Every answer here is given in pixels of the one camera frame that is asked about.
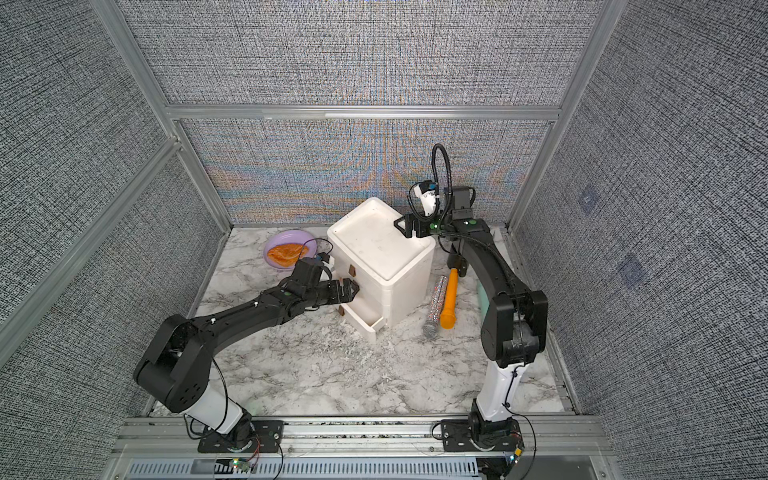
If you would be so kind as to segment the mint green tube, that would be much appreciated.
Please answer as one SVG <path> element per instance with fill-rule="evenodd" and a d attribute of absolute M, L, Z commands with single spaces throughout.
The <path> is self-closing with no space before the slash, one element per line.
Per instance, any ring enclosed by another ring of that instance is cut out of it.
<path fill-rule="evenodd" d="M 480 321 L 483 321 L 489 309 L 489 298 L 486 293 L 486 290 L 484 289 L 484 287 L 480 282 L 477 283 L 476 291 L 477 291 L 477 299 L 478 299 L 479 318 L 480 318 Z"/>

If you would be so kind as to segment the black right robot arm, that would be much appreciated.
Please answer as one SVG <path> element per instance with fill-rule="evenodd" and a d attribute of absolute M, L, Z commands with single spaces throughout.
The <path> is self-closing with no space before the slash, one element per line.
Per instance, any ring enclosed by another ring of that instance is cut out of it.
<path fill-rule="evenodd" d="M 444 447 L 520 453 L 524 440 L 511 402 L 527 367 L 545 350 L 548 299 L 517 277 L 488 224 L 475 217 L 473 188 L 441 188 L 423 180 L 411 186 L 406 199 L 419 200 L 422 207 L 395 220 L 395 228 L 407 238 L 449 241 L 449 268 L 460 276 L 473 270 L 488 301 L 480 328 L 488 359 L 485 380 L 467 419 L 441 423 Z"/>

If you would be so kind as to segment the glittery silver microphone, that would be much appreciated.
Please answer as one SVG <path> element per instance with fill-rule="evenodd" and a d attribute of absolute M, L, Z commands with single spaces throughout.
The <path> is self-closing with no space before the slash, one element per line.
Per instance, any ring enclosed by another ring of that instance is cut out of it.
<path fill-rule="evenodd" d="M 448 277 L 441 275 L 436 281 L 433 289 L 432 296 L 430 298 L 430 305 L 427 318 L 422 325 L 422 333 L 427 340 L 434 339 L 438 330 L 440 329 L 440 315 L 443 310 L 446 291 L 448 285 Z"/>

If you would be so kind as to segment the orange microphone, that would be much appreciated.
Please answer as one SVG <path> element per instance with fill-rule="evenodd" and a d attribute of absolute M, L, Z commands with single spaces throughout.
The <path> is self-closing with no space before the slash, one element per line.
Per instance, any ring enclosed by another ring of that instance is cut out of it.
<path fill-rule="evenodd" d="M 456 299 L 459 281 L 459 272 L 452 268 L 446 283 L 443 308 L 439 316 L 439 324 L 443 329 L 453 329 L 456 323 Z"/>

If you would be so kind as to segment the white bottom drawer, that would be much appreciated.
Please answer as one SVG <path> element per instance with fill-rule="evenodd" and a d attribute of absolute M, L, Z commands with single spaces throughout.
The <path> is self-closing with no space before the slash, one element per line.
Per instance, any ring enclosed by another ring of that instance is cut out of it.
<path fill-rule="evenodd" d="M 378 333 L 386 326 L 383 309 L 377 302 L 355 299 L 350 303 L 341 304 L 343 316 L 369 344 L 374 344 Z"/>

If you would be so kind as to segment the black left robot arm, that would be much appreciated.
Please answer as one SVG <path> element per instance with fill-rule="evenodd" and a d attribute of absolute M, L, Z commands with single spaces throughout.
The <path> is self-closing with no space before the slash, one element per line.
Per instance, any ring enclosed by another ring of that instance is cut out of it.
<path fill-rule="evenodd" d="M 169 411 L 205 426 L 191 436 L 230 451 L 254 448 L 260 439 L 250 413 L 209 385 L 216 355 L 262 330 L 326 305 L 352 302 L 360 291 L 352 278 L 335 279 L 318 258 L 301 258 L 291 274 L 256 298 L 208 316 L 166 318 L 135 367 L 137 385 Z"/>

